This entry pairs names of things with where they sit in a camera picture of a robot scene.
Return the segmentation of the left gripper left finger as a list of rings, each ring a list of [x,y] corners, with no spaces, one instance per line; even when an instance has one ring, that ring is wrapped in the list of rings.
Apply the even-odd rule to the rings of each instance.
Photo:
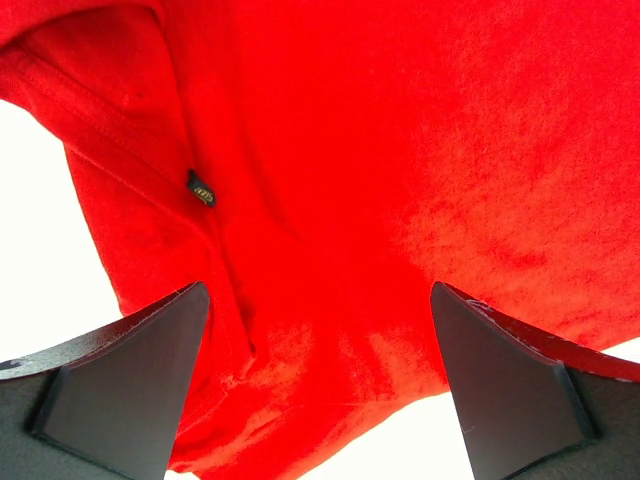
[[[189,284],[142,310],[1,364],[4,479],[161,479],[209,313]]]

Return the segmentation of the red t shirt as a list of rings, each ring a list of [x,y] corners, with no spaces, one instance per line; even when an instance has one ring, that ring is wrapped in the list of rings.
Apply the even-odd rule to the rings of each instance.
[[[292,479],[446,391],[450,283],[639,333],[635,1],[5,1],[124,314],[211,306],[169,466]]]

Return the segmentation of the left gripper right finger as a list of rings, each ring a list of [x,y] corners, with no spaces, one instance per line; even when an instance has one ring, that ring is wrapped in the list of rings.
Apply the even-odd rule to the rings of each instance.
[[[431,308],[477,479],[636,479],[639,366],[445,283]]]

